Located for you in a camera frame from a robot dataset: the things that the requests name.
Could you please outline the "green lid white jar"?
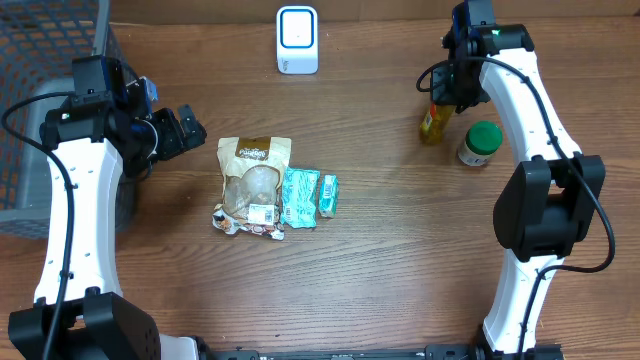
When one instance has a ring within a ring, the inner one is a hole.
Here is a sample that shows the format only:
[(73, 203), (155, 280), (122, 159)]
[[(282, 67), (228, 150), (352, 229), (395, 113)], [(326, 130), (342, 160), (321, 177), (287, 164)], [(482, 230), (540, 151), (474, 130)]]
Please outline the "green lid white jar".
[(486, 165), (501, 147), (501, 128), (488, 121), (473, 124), (457, 149), (458, 159), (465, 165), (481, 167)]

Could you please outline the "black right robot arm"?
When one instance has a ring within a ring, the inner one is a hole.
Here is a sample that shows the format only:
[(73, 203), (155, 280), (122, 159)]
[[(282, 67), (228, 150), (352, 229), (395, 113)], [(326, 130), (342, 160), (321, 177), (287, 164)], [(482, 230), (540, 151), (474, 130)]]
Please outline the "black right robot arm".
[(493, 102), (510, 142), (515, 170), (493, 209), (504, 260), (493, 305), (469, 345), (429, 345), (428, 359), (561, 359), (558, 345), (539, 345), (535, 330), (554, 275), (600, 217), (608, 253), (615, 236), (598, 200), (605, 166), (586, 156), (559, 120), (544, 88), (534, 43), (522, 24), (499, 25), (489, 1), (464, 1), (442, 39), (446, 60), (424, 71), (430, 96), (421, 124), (440, 137), (453, 113)]

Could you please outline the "teal tissue packet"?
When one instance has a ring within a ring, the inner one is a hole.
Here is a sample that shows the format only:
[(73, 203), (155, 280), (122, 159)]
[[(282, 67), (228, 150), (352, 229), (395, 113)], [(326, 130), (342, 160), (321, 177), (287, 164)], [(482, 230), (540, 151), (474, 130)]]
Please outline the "teal tissue packet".
[(317, 170), (287, 167), (282, 184), (281, 223), (292, 228), (316, 227)]

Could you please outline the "yellow liquid bottle grey cap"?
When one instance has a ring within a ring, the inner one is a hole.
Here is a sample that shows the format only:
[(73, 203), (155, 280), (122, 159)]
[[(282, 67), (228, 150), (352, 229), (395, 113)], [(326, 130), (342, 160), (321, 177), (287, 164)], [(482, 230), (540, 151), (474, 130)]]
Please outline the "yellow liquid bottle grey cap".
[(455, 108), (455, 105), (430, 104), (420, 124), (420, 134), (424, 144), (436, 145), (442, 142), (445, 129)]

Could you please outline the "green white tissue pack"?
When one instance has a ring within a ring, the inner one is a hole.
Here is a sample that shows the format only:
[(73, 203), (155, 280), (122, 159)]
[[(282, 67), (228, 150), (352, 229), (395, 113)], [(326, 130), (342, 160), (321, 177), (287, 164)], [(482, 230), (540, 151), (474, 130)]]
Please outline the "green white tissue pack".
[(318, 210), (322, 217), (335, 217), (338, 197), (339, 182), (337, 176), (332, 174), (325, 175), (321, 184), (320, 197), (318, 201)]

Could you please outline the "brown snack bag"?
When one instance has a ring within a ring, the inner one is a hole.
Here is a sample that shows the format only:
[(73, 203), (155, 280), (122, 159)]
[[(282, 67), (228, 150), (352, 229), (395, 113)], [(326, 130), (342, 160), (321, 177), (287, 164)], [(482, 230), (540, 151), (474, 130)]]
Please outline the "brown snack bag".
[(227, 235), (247, 232), (283, 240), (281, 188), (291, 150), (289, 138), (221, 138), (217, 158), (223, 192), (213, 226)]

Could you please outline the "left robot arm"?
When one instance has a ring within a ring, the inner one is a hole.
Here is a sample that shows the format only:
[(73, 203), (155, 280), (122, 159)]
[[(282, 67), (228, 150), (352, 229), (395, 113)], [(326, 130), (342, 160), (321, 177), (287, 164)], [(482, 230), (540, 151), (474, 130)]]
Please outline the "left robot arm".
[(34, 304), (10, 315), (9, 339), (27, 359), (208, 359), (202, 339), (161, 334), (123, 297), (115, 263), (118, 188), (206, 131), (188, 106), (154, 110), (154, 85), (118, 59), (76, 59), (72, 75), (33, 141), (51, 173), (49, 237)]

